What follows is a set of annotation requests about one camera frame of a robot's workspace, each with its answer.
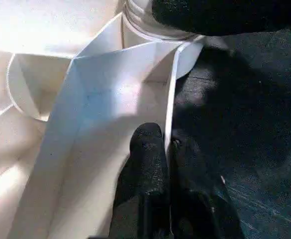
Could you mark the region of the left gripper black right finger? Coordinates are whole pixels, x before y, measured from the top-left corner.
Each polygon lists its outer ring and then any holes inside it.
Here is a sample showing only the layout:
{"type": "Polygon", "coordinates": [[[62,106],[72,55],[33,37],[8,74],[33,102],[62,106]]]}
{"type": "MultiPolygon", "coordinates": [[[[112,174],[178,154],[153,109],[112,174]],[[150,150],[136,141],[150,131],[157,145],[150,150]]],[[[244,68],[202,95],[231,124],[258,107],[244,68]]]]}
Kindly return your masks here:
{"type": "Polygon", "coordinates": [[[170,148],[171,229],[176,239],[243,239],[222,177],[196,141],[175,137],[170,148]]]}

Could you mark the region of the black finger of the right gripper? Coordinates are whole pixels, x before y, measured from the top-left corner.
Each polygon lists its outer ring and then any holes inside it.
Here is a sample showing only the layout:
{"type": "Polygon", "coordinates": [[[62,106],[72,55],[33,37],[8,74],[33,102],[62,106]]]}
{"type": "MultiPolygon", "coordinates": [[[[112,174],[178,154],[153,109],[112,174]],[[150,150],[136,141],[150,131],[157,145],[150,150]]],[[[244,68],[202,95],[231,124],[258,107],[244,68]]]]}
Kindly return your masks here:
{"type": "Polygon", "coordinates": [[[161,24],[206,36],[291,29],[291,0],[154,0],[161,24]]]}

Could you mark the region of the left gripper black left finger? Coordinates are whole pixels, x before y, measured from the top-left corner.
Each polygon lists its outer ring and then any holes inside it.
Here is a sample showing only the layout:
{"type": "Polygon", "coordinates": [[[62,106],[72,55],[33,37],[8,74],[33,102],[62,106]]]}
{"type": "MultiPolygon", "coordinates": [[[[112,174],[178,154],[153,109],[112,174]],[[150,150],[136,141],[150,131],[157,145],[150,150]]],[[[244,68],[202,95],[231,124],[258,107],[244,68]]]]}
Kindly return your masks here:
{"type": "Polygon", "coordinates": [[[140,125],[117,181],[110,239],[166,239],[170,234],[169,177],[158,124],[140,125]]]}

